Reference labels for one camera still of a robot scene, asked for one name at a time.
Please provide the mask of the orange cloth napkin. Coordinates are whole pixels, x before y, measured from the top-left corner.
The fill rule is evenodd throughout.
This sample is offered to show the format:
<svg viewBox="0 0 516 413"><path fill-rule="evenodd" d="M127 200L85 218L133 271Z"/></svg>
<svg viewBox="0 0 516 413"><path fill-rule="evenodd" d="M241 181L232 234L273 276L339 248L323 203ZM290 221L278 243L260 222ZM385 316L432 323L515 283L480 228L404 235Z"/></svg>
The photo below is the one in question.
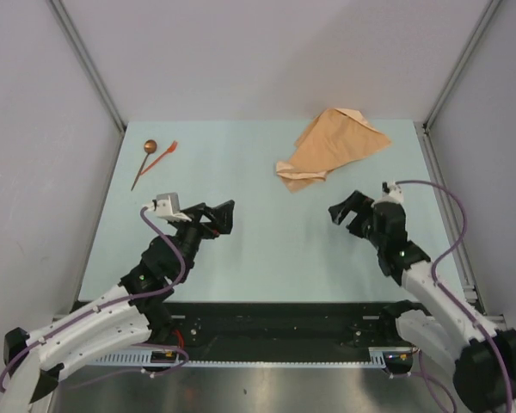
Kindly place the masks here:
<svg viewBox="0 0 516 413"><path fill-rule="evenodd" d="M321 112L294 143L286 161L276 163L276 175L295 193L349 163L366 159L391 145L358 110L328 108Z"/></svg>

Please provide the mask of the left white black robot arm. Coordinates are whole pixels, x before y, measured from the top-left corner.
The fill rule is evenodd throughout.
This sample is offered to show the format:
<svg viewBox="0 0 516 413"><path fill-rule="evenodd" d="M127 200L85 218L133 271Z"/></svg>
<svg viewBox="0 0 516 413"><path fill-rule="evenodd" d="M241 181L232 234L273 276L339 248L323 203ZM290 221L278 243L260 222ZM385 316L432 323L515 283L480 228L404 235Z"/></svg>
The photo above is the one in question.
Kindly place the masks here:
<svg viewBox="0 0 516 413"><path fill-rule="evenodd" d="M235 202L181 208L175 193L143 205L141 219L156 233L138 264L97 299L32 331L4 337L0 412L27 412L89 362L136 345L158 346L173 324L164 301L194 267L204 240L228 235Z"/></svg>

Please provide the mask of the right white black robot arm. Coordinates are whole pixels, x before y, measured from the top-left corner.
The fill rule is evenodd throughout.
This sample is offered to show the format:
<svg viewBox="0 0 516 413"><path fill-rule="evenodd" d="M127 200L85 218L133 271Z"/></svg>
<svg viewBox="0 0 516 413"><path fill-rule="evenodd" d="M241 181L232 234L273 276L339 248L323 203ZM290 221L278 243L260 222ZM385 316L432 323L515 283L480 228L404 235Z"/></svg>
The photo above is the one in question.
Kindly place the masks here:
<svg viewBox="0 0 516 413"><path fill-rule="evenodd" d="M340 225L355 216L347 230L376 250L382 273L412 294L417 303L403 301L379 324L389 345L410 342L451 375L462 403L472 412L516 400L516 330L503 330L465 300L455 296L435 274L429 255L408 236L402 190L384 186L374 200L360 191L331 206L332 222Z"/></svg>

